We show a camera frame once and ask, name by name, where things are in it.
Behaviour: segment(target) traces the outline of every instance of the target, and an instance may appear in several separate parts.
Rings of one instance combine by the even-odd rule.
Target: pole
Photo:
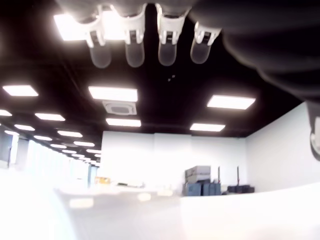
[[[238,186],[240,183],[240,178],[239,178],[239,166],[236,167],[236,173],[237,173],[237,180],[238,180]]]
[[[220,166],[218,167],[218,184],[220,183]]]
[[[7,164],[7,168],[10,168],[11,149],[12,149],[12,146],[11,146],[11,147],[9,147],[8,162],[6,163],[6,164]]]

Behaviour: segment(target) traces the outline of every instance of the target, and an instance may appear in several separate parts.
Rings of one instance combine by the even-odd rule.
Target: cardboard box
[[[194,166],[185,171],[187,178],[192,175],[211,175],[211,166]]]
[[[209,180],[210,181],[210,175],[192,175],[192,176],[188,176],[186,179],[186,182],[189,184],[195,184],[197,183],[197,181],[201,181],[201,180]]]

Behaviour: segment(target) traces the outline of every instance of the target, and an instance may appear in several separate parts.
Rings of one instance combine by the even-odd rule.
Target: white wall
[[[241,184],[247,183],[243,138],[105,131],[101,150],[101,172],[119,182],[142,181],[180,191],[186,169],[210,165],[212,179],[220,166],[222,184],[237,183],[237,166]]]
[[[248,180],[258,192],[320,181],[305,103],[246,138]]]

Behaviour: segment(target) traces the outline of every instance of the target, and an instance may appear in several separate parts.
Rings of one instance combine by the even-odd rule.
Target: rectangular ceiling light
[[[92,142],[74,141],[73,143],[78,146],[86,146],[86,147],[94,147],[95,146],[95,144]]]
[[[66,149],[67,147],[65,145],[59,145],[59,144],[51,144],[51,147],[58,148],[58,149]]]
[[[68,14],[53,16],[55,24],[64,41],[86,40],[86,34],[79,23]],[[106,40],[124,40],[123,31],[119,15],[114,11],[104,11],[102,13],[104,38]]]
[[[107,118],[106,122],[112,126],[141,127],[140,120]]]
[[[213,95],[206,106],[210,108],[245,110],[250,107],[255,100],[255,98],[250,97]]]
[[[0,116],[12,116],[12,114],[10,112],[8,112],[7,110],[2,110],[0,109]]]
[[[14,125],[17,129],[26,130],[26,131],[34,131],[35,129],[32,126],[26,126],[26,125]]]
[[[15,132],[15,131],[8,131],[8,130],[5,130],[4,132],[5,132],[6,134],[9,134],[9,135],[19,136],[19,133]]]
[[[2,88],[11,96],[36,97],[39,95],[30,85],[10,85]]]
[[[34,138],[39,140],[52,141],[52,138],[47,136],[34,136]]]
[[[75,138],[83,137],[80,132],[73,132],[73,131],[58,131],[58,134],[62,136],[75,137]]]
[[[91,158],[88,158],[88,157],[83,157],[83,156],[82,156],[82,157],[80,157],[80,158],[79,158],[79,160],[90,161],[90,160],[91,160]]]
[[[101,150],[87,149],[86,151],[92,154],[101,154]]]
[[[124,102],[138,101],[138,90],[133,88],[89,86],[89,92],[94,99]]]
[[[76,151],[72,151],[72,150],[62,150],[62,152],[66,153],[66,154],[76,154]]]
[[[194,131],[208,131],[208,132],[220,132],[225,128],[226,125],[220,124],[204,124],[204,123],[194,123],[192,124],[190,130]]]
[[[85,155],[81,155],[81,154],[72,154],[72,157],[76,157],[76,158],[83,158]]]
[[[34,115],[42,120],[65,121],[65,119],[59,114],[35,113]]]

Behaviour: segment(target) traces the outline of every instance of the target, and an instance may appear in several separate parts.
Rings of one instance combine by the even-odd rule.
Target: stacked boxes
[[[221,195],[221,184],[211,182],[210,166],[195,166],[185,171],[185,196]]]

